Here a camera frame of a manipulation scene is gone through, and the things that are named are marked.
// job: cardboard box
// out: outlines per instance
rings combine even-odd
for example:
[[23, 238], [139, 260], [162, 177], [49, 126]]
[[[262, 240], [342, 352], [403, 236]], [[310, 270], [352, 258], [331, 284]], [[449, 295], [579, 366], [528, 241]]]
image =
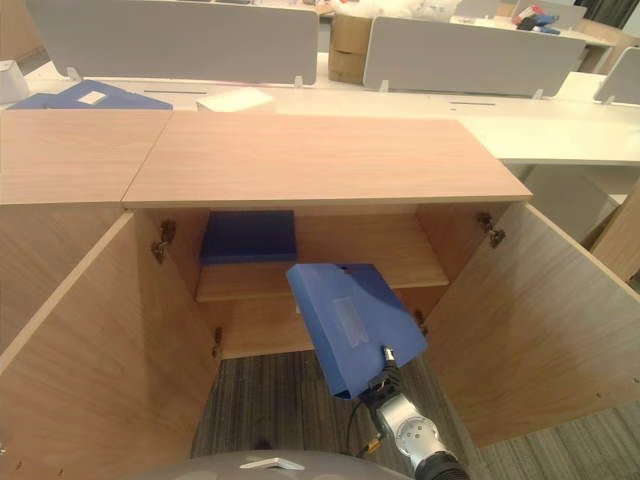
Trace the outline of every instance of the cardboard box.
[[329, 79], [362, 84], [371, 34], [370, 18], [336, 15], [331, 23]]

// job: cabinet door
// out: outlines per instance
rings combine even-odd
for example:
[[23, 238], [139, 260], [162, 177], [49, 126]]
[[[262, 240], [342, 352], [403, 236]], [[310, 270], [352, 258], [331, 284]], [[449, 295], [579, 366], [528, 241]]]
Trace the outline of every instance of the cabinet door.
[[530, 205], [511, 206], [427, 319], [479, 446], [640, 397], [640, 297]]
[[0, 356], [0, 478], [119, 478], [189, 455], [212, 340], [158, 232], [123, 214]]

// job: blue object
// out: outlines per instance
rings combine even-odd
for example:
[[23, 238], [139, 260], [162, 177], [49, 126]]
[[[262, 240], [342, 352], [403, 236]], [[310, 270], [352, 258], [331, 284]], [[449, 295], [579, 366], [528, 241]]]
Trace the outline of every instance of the blue object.
[[[95, 104], [79, 101], [91, 92], [98, 92], [106, 95]], [[145, 110], [172, 110], [170, 103], [161, 102], [153, 98], [127, 92], [122, 88], [96, 82], [95, 80], [83, 80], [82, 82], [55, 95], [46, 108], [123, 108], [123, 109], [145, 109]]]
[[295, 262], [292, 211], [213, 212], [200, 249], [200, 264]]
[[53, 93], [36, 93], [21, 102], [11, 105], [7, 110], [39, 110], [47, 108], [47, 104], [55, 97]]
[[353, 398], [383, 370], [427, 348], [413, 317], [373, 265], [298, 264], [287, 272], [332, 395]]

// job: wood grain surface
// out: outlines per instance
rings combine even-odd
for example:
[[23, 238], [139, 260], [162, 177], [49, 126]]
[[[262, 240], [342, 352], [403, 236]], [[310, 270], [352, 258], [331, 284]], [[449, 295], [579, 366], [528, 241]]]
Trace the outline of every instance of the wood grain surface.
[[9, 110], [0, 114], [0, 205], [118, 203], [168, 111]]
[[428, 355], [478, 446], [640, 395], [640, 297], [513, 205], [427, 319]]
[[147, 213], [158, 230], [166, 220], [175, 222], [176, 231], [167, 251], [176, 264], [189, 293], [195, 298], [200, 280], [200, 247], [207, 228], [209, 211], [204, 208], [150, 209]]
[[622, 280], [640, 270], [640, 180], [607, 225], [593, 255]]
[[507, 204], [422, 205], [416, 213], [422, 229], [436, 252], [450, 281], [467, 265], [487, 234], [478, 215], [488, 213], [496, 223]]
[[119, 207], [0, 206], [0, 353], [121, 213]]
[[222, 326], [222, 358], [313, 350], [293, 297], [216, 302], [209, 315]]
[[0, 477], [120, 478], [180, 462], [211, 337], [156, 231], [125, 213], [0, 355]]
[[[296, 217], [299, 263], [373, 263], [393, 288], [447, 285], [414, 215]], [[293, 263], [212, 265], [202, 269], [198, 301], [289, 296]]]
[[456, 121], [175, 112], [124, 202], [260, 206], [529, 196]]

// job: office desk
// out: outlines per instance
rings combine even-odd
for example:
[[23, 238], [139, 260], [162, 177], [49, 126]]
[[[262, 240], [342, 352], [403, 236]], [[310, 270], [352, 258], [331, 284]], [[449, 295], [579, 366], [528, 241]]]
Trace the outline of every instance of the office desk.
[[[555, 98], [531, 100], [432, 93], [380, 93], [328, 79], [327, 54], [318, 58], [315, 85], [259, 86], [282, 114], [388, 118], [452, 118], [496, 158], [510, 164], [640, 164], [640, 108], [592, 100], [600, 75], [571, 73]], [[60, 92], [73, 82], [51, 62], [27, 75], [32, 93]], [[199, 81], [102, 79], [127, 90], [196, 110], [196, 100], [241, 85]]]

